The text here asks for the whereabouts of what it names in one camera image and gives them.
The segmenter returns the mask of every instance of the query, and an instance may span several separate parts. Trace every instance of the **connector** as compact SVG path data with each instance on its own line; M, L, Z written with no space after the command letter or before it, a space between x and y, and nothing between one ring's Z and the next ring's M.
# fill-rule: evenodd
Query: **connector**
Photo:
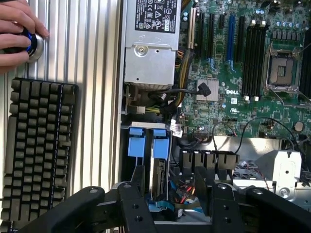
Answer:
M198 86L198 89L198 95L203 95L204 97L209 96L212 93L206 83L201 83Z

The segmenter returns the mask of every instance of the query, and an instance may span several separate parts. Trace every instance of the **circular hole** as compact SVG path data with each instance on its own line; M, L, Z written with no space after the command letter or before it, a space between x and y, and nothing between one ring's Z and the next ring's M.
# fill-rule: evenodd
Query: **circular hole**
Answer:
M136 216L135 217L136 222L141 222L142 221L142 216Z
M226 223L231 223L231 219L229 219L228 217L225 217L225 222Z

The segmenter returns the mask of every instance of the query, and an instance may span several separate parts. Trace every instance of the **screw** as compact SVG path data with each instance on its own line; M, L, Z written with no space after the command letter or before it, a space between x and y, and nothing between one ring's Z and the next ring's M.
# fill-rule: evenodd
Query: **screw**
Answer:
M93 189L91 189L89 192L90 192L90 193L97 193L98 190L97 190L96 188L93 188Z
M290 192L286 188L283 188L280 190L280 194L281 194L281 197L286 199L289 197Z
M256 193L256 194L258 194L258 195L261 195L261 194L262 194L262 192L261 192L259 189L254 189L253 192Z
M224 185L224 184L222 184L222 183L220 183L219 185L217 185L217 187L219 187L219 188L221 188L221 189L226 189L227 187Z

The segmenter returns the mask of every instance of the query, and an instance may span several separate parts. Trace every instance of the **ribbed metal surface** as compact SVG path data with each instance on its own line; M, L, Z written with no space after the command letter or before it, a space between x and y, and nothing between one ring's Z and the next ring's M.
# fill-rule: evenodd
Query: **ribbed metal surface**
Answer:
M108 190L118 179L120 115L117 73L120 1L29 0L50 37L34 64L0 76L0 159L4 160L11 80L79 85L70 194L89 185Z

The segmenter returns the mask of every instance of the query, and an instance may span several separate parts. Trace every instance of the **blue ram slot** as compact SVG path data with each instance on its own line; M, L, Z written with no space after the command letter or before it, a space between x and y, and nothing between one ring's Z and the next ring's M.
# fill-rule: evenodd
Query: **blue ram slot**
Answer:
M231 15L229 18L229 29L228 29L228 41L227 41L227 61L232 59L233 51L233 38L234 38L234 25L235 25L235 16Z

